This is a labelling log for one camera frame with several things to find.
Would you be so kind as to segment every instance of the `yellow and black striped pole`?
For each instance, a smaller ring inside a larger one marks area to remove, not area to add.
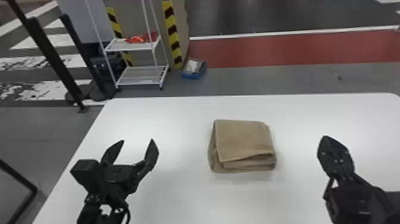
[[[112,30],[116,38],[124,38],[122,34],[121,25],[118,22],[117,14],[115,13],[115,9],[113,7],[106,7],[108,18],[110,19]],[[133,66],[133,60],[129,52],[123,51],[122,57],[125,59],[128,66]]]
[[[168,30],[168,41],[172,50],[174,67],[181,69],[183,67],[182,52],[179,45],[179,34],[172,1],[163,1],[162,10],[164,11],[165,26]]]

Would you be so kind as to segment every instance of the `red floor stripe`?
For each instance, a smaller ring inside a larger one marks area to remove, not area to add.
[[[400,61],[392,30],[191,41],[189,55],[209,67]]]

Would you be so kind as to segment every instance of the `white table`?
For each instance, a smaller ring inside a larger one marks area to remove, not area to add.
[[[206,151],[215,119],[268,124],[276,169],[212,173]],[[114,99],[101,111],[34,223],[76,222],[86,196],[70,174],[78,159],[100,159],[110,145],[125,139],[117,163],[134,163],[154,138],[160,157],[137,193],[127,198],[131,223],[328,224],[322,199],[328,178],[316,157],[321,137],[330,135],[346,145],[358,174],[394,191],[400,190],[399,128],[400,99],[392,94]]]

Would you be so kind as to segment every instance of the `folded towel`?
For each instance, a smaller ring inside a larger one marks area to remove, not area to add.
[[[263,122],[215,120],[208,160],[217,173],[274,169],[276,157],[268,126]]]

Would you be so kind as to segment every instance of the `black stand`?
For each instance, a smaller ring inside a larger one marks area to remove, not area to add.
[[[43,55],[49,61],[50,65],[61,79],[64,86],[67,88],[68,92],[71,94],[74,102],[79,106],[80,113],[85,113],[88,109],[83,105],[82,99],[84,99],[83,92],[76,85],[70,72],[67,70],[60,56],[56,52],[53,45],[50,43],[47,35],[40,26],[36,18],[26,18],[24,12],[18,6],[15,0],[7,0],[11,9],[15,12],[21,23],[24,25],[25,29],[28,31],[29,35],[35,41],[36,45],[42,51]]]
[[[18,207],[15,213],[11,216],[7,224],[14,224],[17,219],[24,213],[25,209],[28,205],[33,201],[36,194],[38,194],[38,188],[34,186],[30,181],[24,178],[19,172],[14,170],[11,166],[6,164],[3,160],[0,160],[0,169],[4,170],[7,174],[12,176],[19,183],[24,185],[26,188],[30,190],[30,194],[24,199],[22,204]]]
[[[60,16],[60,20],[65,25],[65,28],[67,28],[72,40],[75,43],[76,48],[82,56],[83,61],[85,61],[85,64],[92,74],[93,80],[95,81],[96,86],[93,86],[93,88],[91,89],[90,98],[94,101],[104,101],[106,99],[112,99],[117,93],[117,90],[113,85],[106,85],[103,80],[101,80],[99,73],[93,66],[92,60],[90,60],[89,54],[85,51],[85,48],[83,47],[82,42],[80,41],[78,34],[75,31],[70,17],[67,14],[63,14],[62,16]]]

